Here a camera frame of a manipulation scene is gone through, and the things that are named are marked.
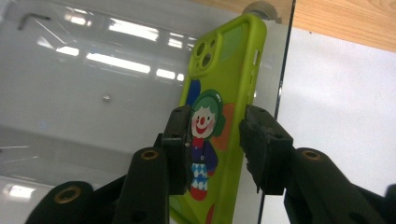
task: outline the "lime green phone case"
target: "lime green phone case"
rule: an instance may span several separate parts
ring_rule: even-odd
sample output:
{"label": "lime green phone case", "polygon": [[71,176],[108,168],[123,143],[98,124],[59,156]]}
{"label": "lime green phone case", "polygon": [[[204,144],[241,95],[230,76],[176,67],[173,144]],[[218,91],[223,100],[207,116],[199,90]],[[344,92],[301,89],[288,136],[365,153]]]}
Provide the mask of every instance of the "lime green phone case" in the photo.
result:
{"label": "lime green phone case", "polygon": [[178,223],[231,223],[243,150],[239,122],[253,101],[266,37],[258,17],[242,15],[196,41],[181,105],[191,105],[191,190],[170,198]]}

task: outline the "phone case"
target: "phone case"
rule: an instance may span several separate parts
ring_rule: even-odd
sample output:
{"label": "phone case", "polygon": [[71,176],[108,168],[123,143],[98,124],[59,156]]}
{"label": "phone case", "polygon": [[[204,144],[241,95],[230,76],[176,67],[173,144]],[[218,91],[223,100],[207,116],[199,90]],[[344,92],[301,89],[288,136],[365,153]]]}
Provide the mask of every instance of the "phone case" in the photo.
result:
{"label": "phone case", "polygon": [[170,197],[178,223],[232,223],[243,150],[239,122],[254,97],[266,37],[258,17],[245,14],[196,41],[181,105],[191,105],[193,180]]}

